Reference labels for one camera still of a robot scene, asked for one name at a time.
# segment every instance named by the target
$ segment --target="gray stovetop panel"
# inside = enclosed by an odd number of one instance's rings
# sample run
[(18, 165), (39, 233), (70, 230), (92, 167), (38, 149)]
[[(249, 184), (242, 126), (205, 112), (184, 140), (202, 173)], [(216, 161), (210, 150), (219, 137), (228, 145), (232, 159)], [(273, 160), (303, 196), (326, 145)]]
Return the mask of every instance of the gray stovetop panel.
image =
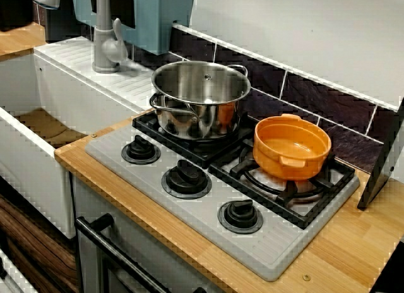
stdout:
[[(122, 148), (133, 141), (135, 135), (141, 135), (159, 147), (161, 157), (156, 162), (132, 165), (121, 157)], [(248, 197), (207, 171), (212, 189), (206, 196), (180, 200), (169, 195), (161, 185), (161, 178), (184, 157), (131, 125), (92, 140), (85, 151), (267, 281), (275, 281), (283, 273), (359, 186), (355, 176), (305, 230), (254, 202), (263, 214), (263, 226), (256, 233), (241, 235), (225, 229), (218, 221), (217, 213), (224, 203)]]

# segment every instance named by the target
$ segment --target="stainless steel pot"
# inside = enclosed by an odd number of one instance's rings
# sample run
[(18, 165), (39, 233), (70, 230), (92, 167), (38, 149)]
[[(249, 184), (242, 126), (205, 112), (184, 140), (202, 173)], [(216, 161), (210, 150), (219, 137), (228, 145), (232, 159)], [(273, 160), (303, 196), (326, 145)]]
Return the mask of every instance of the stainless steel pot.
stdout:
[[(241, 69), (244, 75), (234, 68)], [(239, 127), (239, 100), (251, 88), (239, 65), (183, 61), (158, 68), (151, 78), (150, 99), (160, 126), (185, 140), (214, 140)]]

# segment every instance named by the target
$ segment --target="faucet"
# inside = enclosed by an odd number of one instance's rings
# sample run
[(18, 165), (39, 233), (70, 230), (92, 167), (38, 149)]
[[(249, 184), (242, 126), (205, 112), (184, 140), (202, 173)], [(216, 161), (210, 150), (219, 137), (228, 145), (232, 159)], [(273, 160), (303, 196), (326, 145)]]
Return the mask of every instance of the faucet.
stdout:
[(120, 19), (115, 19), (111, 25), (110, 0), (97, 0), (93, 56), (93, 70), (98, 73), (115, 73), (119, 70), (119, 63), (128, 59)]

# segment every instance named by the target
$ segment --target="countertop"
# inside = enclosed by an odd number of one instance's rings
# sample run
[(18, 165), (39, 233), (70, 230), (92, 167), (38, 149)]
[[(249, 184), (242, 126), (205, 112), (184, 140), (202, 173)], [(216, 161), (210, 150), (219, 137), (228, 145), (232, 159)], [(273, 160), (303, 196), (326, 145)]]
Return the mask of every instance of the countertop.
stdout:
[[(130, 123), (127, 119), (96, 134)], [(369, 175), (356, 170), (360, 188), (281, 277), (267, 282), (86, 154), (91, 139), (56, 150), (56, 160), (225, 292), (365, 293), (404, 234), (404, 184), (390, 180), (362, 212), (356, 206)]]
[(32, 48), (44, 45), (45, 28), (36, 23), (0, 32), (0, 61), (31, 54)]

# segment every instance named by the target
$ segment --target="stove top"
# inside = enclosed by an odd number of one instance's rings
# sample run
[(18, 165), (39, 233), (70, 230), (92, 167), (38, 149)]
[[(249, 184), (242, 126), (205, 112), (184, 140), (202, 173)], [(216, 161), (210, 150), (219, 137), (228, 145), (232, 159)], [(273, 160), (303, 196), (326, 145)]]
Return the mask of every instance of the stove top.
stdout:
[(332, 156), (306, 182), (268, 176), (249, 161), (252, 119), (238, 138), (194, 152), (199, 144), (164, 139), (153, 115), (139, 118), (92, 140), (86, 153), (267, 281), (282, 274), (359, 186), (354, 170)]

